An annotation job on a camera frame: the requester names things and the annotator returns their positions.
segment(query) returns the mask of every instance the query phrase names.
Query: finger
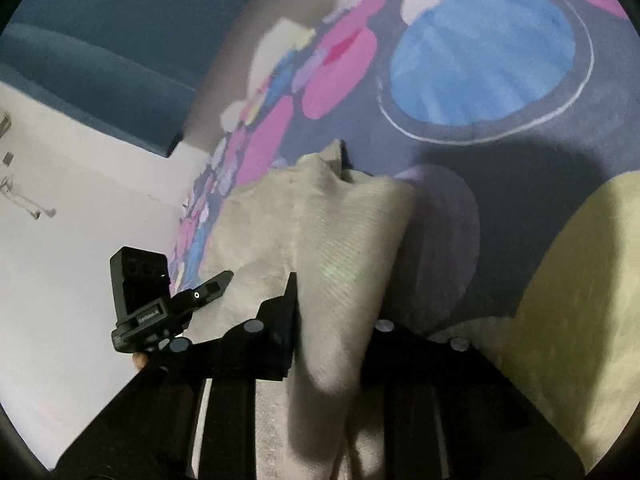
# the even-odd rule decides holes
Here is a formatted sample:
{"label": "finger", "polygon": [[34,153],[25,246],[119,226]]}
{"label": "finger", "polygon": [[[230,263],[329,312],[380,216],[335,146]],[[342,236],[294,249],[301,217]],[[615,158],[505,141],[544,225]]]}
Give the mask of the finger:
{"label": "finger", "polygon": [[144,352],[135,352],[132,355],[133,364],[138,370],[142,370],[149,362],[149,357]]}

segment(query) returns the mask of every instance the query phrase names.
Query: screw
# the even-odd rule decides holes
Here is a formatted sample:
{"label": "screw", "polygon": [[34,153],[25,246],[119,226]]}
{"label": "screw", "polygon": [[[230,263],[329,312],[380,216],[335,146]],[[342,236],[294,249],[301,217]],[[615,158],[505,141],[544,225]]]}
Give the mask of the screw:
{"label": "screw", "polygon": [[391,332],[395,327],[393,321],[389,321],[388,319],[379,319],[376,322],[376,330],[379,332]]}
{"label": "screw", "polygon": [[259,319],[250,319],[244,324],[244,330],[249,334],[257,334],[264,328],[264,323]]}
{"label": "screw", "polygon": [[466,352],[467,350],[469,350],[470,343],[468,339],[464,339],[463,337],[455,337],[451,341],[449,341],[449,345],[456,352]]}

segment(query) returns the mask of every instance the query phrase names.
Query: purple shape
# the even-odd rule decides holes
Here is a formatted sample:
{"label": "purple shape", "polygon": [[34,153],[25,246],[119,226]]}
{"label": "purple shape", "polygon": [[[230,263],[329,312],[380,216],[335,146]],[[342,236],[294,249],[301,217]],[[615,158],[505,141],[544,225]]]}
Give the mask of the purple shape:
{"label": "purple shape", "polygon": [[338,61],[342,57],[342,55],[345,54],[351,48],[351,46],[356,42],[356,39],[358,38],[360,31],[361,31],[360,28],[354,30],[348,38],[332,46],[331,49],[329,50],[329,53],[324,58],[324,61],[322,62],[322,64],[329,65],[334,61]]}
{"label": "purple shape", "polygon": [[293,76],[293,81],[291,81],[291,91],[294,94],[297,94],[309,82],[316,69],[322,66],[326,54],[325,49],[318,48],[298,69],[296,75]]}
{"label": "purple shape", "polygon": [[446,320],[476,271],[478,204],[465,181],[436,164],[396,175],[414,186],[414,216],[402,241],[385,300],[385,315],[428,333]]}
{"label": "purple shape", "polygon": [[287,161],[282,158],[281,156],[276,158],[270,165],[269,167],[272,170],[280,170],[281,168],[287,168],[289,165],[287,164]]}
{"label": "purple shape", "polygon": [[293,79],[293,67],[287,65],[282,72],[273,78],[273,82],[267,92],[267,97],[264,99],[264,108],[270,108],[282,95],[287,91],[289,83]]}
{"label": "purple shape", "polygon": [[229,164],[225,164],[218,181],[218,192],[222,196],[227,196],[233,187],[234,177],[238,171],[238,159],[235,158]]}

